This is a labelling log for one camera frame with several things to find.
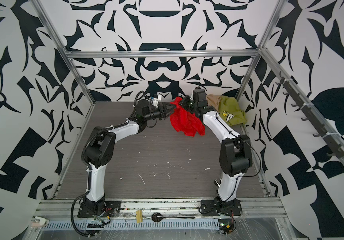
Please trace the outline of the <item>red cloth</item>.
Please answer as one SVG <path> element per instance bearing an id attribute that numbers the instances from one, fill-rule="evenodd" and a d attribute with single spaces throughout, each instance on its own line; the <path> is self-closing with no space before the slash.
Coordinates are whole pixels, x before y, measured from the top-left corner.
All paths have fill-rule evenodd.
<path id="1" fill-rule="evenodd" d="M 170 116 L 172 127 L 177 132 L 183 132 L 186 136 L 194 137 L 196 133 L 200 136 L 205 135 L 205 126 L 194 114 L 186 111 L 181 105 L 181 97 L 176 97 L 171 102 L 172 105 L 176 106 L 174 113 Z"/>

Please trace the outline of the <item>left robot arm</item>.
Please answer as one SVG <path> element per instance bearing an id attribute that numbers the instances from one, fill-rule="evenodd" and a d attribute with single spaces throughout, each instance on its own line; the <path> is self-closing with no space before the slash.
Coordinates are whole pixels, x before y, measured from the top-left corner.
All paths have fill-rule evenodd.
<path id="1" fill-rule="evenodd" d="M 104 179 L 107 164 L 113 157 L 115 144 L 132 135 L 141 133 L 150 120 L 165 120 L 176 106 L 161 101 L 161 97 L 146 96 L 139 92 L 134 100 L 134 109 L 126 121 L 117 126 L 95 127 L 81 153 L 87 166 L 87 190 L 83 202 L 93 209 L 100 208 L 105 201 Z"/>

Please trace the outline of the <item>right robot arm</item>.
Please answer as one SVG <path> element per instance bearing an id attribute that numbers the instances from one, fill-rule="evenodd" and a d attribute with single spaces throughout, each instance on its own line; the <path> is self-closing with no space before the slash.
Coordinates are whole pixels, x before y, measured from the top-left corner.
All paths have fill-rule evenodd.
<path id="1" fill-rule="evenodd" d="M 219 163 L 222 177 L 214 202 L 218 209 L 234 206 L 239 184 L 242 178 L 248 177 L 246 173 L 253 165 L 254 149 L 250 138 L 233 130 L 220 117 L 220 113 L 208 104 L 204 89 L 197 87 L 193 90 L 192 97 L 184 97 L 179 105 L 198 118 L 220 141 Z"/>

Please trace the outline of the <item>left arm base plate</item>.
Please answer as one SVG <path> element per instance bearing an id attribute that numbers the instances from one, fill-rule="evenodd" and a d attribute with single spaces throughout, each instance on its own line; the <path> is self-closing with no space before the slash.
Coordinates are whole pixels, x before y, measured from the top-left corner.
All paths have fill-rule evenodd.
<path id="1" fill-rule="evenodd" d="M 78 218 L 93 218 L 93 217 L 113 217 L 120 212 L 121 201 L 99 201 L 91 202 L 88 199 L 81 203 Z"/>

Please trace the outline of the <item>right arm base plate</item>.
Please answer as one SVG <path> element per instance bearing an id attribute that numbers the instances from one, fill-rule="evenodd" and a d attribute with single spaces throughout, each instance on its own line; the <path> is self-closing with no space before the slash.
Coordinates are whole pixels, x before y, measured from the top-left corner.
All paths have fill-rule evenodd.
<path id="1" fill-rule="evenodd" d="M 242 207 L 239 200 L 223 202 L 219 197 L 213 200 L 201 200 L 198 211 L 203 216 L 233 215 L 241 216 Z"/>

